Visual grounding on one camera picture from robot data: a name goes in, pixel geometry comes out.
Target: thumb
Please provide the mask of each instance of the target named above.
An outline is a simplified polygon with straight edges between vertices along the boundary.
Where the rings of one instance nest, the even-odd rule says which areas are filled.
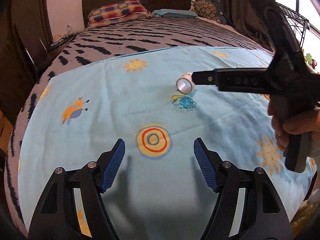
[[[289,134],[301,134],[310,131],[320,131],[320,108],[303,112],[287,120],[282,125]]]

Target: roll of tape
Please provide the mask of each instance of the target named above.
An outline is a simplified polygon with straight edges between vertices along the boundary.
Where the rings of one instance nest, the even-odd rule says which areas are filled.
[[[191,93],[193,89],[195,89],[196,85],[192,82],[192,73],[188,72],[183,74],[181,77],[178,78],[176,82],[176,86],[182,94]]]

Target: screw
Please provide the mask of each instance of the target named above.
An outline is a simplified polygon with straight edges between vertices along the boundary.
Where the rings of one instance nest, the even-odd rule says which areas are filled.
[[[89,163],[88,163],[88,167],[89,167],[90,169],[93,169],[95,166],[97,166],[97,163],[96,163],[96,162],[89,162]]]
[[[222,163],[223,167],[225,168],[230,168],[231,167],[231,162],[225,161]]]
[[[260,168],[260,167],[258,167],[258,168],[256,169],[256,171],[257,171],[258,174],[263,174],[263,173],[264,173],[264,169],[263,169],[263,168]]]
[[[60,173],[63,172],[63,169],[62,169],[61,167],[58,167],[58,168],[56,168],[56,169],[54,170],[54,172],[55,172],[56,174],[60,174]]]

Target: zebra striped bedspread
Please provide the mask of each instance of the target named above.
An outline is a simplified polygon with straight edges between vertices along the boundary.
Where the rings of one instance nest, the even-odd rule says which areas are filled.
[[[177,18],[152,18],[87,30],[66,46],[34,86],[18,115],[9,143],[4,178],[6,197],[12,220],[25,235],[17,180],[20,147],[28,121],[49,80],[65,71],[110,57],[192,45],[265,50],[249,38],[218,25],[199,19]]]

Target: hand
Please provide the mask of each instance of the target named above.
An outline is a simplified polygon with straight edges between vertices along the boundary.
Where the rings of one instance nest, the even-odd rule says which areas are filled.
[[[272,115],[271,125],[276,132],[276,141],[281,151],[285,151],[289,144],[289,134],[301,134],[311,132],[312,151],[320,149],[320,108],[303,112],[281,123],[276,116],[276,111],[271,103],[268,107],[268,115]]]

